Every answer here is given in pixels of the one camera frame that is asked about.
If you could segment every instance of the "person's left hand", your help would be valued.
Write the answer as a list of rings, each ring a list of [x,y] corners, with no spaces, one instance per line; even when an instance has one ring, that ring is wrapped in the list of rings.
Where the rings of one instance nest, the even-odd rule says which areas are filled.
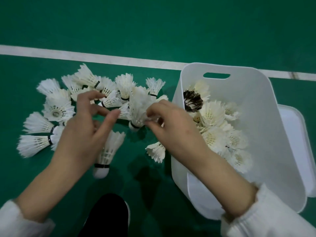
[[[69,167],[78,178],[93,165],[120,114],[119,109],[108,111],[90,104],[90,100],[103,97],[105,95],[97,91],[78,95],[77,113],[67,122],[51,164]],[[102,124],[92,120],[95,114],[106,116]]]

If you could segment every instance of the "bin handle hole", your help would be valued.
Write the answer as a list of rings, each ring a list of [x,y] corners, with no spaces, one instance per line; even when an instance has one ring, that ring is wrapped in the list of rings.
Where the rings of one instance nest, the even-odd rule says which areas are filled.
[[[228,77],[230,77],[230,74],[207,72],[203,75],[203,77],[214,79],[227,79]]]

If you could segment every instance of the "person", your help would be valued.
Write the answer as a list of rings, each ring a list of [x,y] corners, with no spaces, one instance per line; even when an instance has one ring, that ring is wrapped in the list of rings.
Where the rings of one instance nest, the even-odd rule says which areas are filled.
[[[46,219],[47,215],[93,165],[120,114],[118,109],[108,111],[90,104],[90,100],[102,97],[97,91],[78,95],[77,114],[68,121],[50,164],[17,199],[1,208],[0,236],[50,235],[54,223]],[[106,116],[101,124],[92,120],[95,114]],[[163,127],[153,121],[148,121],[147,127],[221,203],[226,212],[222,235],[316,236],[316,229],[264,184],[249,183],[212,152],[183,109],[162,100],[148,108],[147,116],[161,117]],[[121,197],[104,195],[91,210],[79,236],[127,236],[129,216],[128,205]]]

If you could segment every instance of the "white court line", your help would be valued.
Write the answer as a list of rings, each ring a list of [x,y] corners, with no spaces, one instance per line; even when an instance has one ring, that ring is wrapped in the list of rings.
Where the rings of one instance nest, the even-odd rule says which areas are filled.
[[[32,47],[21,47],[21,46],[7,46],[0,45],[0,55],[17,55],[27,57],[39,57],[49,59],[61,59],[69,61],[80,61],[80,62],[94,62],[112,65],[122,66],[136,66],[136,67],[148,67],[168,70],[182,70],[187,63],[183,62],[168,62],[158,61],[131,57],[122,57],[114,55],[99,55],[90,53],[81,53],[73,51],[59,51],[50,49],[40,49]],[[274,78],[285,78],[291,79],[292,72],[287,71],[273,71],[273,70],[259,70],[267,77]],[[316,74],[299,73],[298,78],[316,80]]]

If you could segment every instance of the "person's right hand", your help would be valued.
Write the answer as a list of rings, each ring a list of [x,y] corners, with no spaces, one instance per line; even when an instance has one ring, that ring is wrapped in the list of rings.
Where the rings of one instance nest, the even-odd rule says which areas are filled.
[[[192,118],[175,104],[166,100],[153,103],[147,109],[147,116],[163,119],[164,127],[154,121],[148,121],[146,125],[172,156],[188,169],[215,154],[208,148]]]

